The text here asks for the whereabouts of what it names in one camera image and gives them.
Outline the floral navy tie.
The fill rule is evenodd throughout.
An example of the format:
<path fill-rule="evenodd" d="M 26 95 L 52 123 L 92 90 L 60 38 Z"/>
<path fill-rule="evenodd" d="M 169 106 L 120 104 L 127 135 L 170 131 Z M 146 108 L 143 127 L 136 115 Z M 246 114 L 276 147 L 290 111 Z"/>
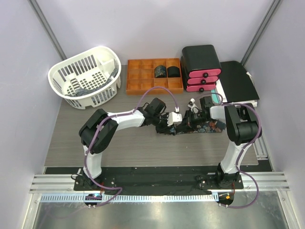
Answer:
<path fill-rule="evenodd" d="M 211 120 L 201 122 L 199 124 L 192 124 L 191 122 L 184 122 L 171 127 L 166 131 L 167 135 L 181 135 L 192 133 L 221 133 L 226 129 L 226 124 L 220 120 Z"/>

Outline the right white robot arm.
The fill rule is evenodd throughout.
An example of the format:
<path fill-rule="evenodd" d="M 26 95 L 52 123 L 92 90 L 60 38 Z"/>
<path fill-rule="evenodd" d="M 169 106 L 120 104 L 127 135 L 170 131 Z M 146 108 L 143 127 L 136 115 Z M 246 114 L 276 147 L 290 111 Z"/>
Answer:
<path fill-rule="evenodd" d="M 218 188 L 234 187 L 246 151 L 262 134 L 258 114 L 251 104 L 214 105 L 211 97 L 202 97 L 200 104 L 198 107 L 193 98 L 189 101 L 182 132 L 218 133 L 225 130 L 229 138 L 229 146 L 215 174 L 198 176 L 200 187 L 209 184 Z"/>

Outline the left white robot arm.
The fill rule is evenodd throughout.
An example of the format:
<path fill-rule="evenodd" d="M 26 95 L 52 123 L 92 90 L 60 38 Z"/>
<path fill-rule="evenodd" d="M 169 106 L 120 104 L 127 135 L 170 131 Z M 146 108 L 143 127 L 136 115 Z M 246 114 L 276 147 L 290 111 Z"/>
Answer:
<path fill-rule="evenodd" d="M 170 114 L 165 109 L 166 104 L 154 98 L 149 104 L 125 113 L 107 113 L 103 109 L 94 112 L 79 131 L 85 153 L 85 185 L 90 190 L 97 190 L 101 186 L 102 153 L 117 131 L 153 125 L 157 133 L 174 134 L 174 124 L 169 121 Z"/>

